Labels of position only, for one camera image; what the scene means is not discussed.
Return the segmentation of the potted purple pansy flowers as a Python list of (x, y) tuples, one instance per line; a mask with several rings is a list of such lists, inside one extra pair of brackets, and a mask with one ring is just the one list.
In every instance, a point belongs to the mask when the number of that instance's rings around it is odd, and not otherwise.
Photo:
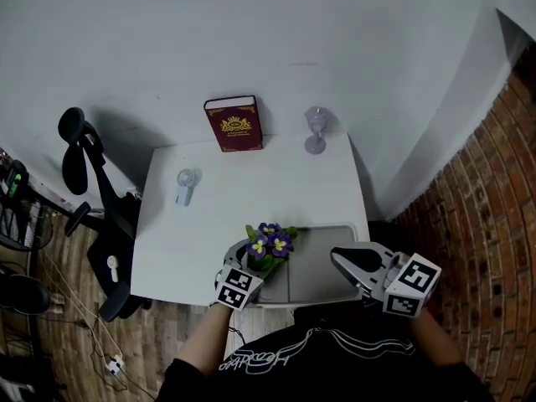
[(245, 265), (262, 279), (289, 260), (299, 235), (296, 227), (284, 228), (277, 223), (260, 223), (256, 229), (248, 224), (245, 230), (248, 236)]

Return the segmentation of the lilac lantern table lamp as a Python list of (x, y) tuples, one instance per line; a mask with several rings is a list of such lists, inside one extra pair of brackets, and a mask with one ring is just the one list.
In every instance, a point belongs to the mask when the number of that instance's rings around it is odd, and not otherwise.
[(330, 114), (323, 107), (313, 106), (305, 112), (305, 117), (312, 134), (305, 140), (304, 147), (308, 153), (319, 155), (326, 148), (323, 132), (331, 118)]

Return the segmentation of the black device with green light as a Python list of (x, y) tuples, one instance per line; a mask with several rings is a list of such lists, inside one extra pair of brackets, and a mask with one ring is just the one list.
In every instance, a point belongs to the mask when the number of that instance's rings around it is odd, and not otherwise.
[(16, 198), (27, 187), (29, 173), (19, 160), (13, 160), (0, 180), (0, 189), (8, 198)]

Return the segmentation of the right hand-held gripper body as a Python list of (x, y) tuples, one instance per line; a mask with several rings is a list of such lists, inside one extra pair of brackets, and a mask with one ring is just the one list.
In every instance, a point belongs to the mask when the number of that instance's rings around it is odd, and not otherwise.
[(383, 312), (416, 318), (430, 300), (441, 268), (419, 254), (394, 253), (386, 274), (374, 283), (371, 297)]

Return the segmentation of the white handheld fan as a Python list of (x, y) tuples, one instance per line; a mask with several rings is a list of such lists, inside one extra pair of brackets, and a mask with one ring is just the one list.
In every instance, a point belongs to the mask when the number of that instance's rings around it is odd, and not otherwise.
[(177, 184), (176, 204), (181, 207), (187, 207), (196, 184), (194, 170), (190, 168), (181, 170), (177, 176)]

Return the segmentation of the person's right forearm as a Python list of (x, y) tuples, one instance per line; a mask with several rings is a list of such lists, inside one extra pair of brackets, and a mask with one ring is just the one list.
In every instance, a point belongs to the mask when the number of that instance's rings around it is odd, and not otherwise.
[(427, 310), (410, 321), (410, 333), (414, 344), (436, 366), (464, 362), (455, 342)]

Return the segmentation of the dark red book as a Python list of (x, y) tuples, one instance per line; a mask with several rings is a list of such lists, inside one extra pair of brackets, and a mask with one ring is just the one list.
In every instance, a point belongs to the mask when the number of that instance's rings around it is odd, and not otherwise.
[(204, 102), (204, 112), (222, 152), (263, 148), (263, 135), (254, 95), (240, 95)]

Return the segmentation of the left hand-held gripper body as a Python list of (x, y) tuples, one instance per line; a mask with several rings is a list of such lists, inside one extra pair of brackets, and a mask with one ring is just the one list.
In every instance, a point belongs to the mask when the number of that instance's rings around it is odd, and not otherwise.
[(264, 281), (231, 265), (224, 265), (216, 286), (217, 303), (241, 311), (258, 294)]

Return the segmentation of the person's left forearm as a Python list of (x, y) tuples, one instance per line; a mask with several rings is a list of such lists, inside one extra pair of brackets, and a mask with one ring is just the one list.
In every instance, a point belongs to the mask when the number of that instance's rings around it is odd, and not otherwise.
[(215, 303), (182, 345), (177, 359), (195, 367), (204, 376), (214, 373), (224, 360), (233, 310)]

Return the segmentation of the person's black shirt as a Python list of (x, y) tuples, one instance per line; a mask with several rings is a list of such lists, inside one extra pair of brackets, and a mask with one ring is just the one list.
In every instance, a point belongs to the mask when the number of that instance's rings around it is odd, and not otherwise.
[(433, 364), (411, 320), (331, 312), (225, 351), (209, 376), (176, 356), (155, 402), (495, 402), (465, 361)]

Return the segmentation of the black office chair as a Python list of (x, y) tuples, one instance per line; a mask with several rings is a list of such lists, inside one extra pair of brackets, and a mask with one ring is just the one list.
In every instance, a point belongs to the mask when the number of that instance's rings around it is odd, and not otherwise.
[[(127, 319), (140, 307), (148, 309), (151, 300), (131, 293), (131, 274), (137, 222), (142, 201), (131, 193), (120, 197), (116, 194), (104, 169), (104, 147), (95, 128), (85, 119), (78, 107), (70, 107), (60, 117), (60, 137), (68, 144), (62, 162), (62, 177), (69, 191), (75, 195), (86, 193), (89, 182), (86, 163), (90, 163), (100, 192), (103, 216), (95, 217), (89, 203), (82, 203), (69, 217), (64, 227), (71, 236), (81, 226), (91, 227), (97, 238), (87, 251), (91, 269), (106, 295), (99, 309), (106, 322), (117, 318)], [(118, 259), (119, 282), (111, 279), (107, 258)]]

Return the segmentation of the grey tray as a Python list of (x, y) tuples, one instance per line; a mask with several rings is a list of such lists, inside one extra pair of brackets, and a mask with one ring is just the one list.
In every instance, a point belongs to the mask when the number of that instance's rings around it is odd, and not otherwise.
[(355, 240), (348, 225), (300, 228), (289, 260), (266, 277), (252, 305), (297, 308), (358, 299), (359, 289), (336, 269), (330, 256), (333, 247)]

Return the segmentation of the black rounded object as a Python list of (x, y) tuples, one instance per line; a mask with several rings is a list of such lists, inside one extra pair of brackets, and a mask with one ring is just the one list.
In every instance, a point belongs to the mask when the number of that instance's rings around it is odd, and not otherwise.
[(0, 308), (25, 315), (39, 315), (48, 311), (50, 293), (40, 281), (19, 274), (0, 275)]

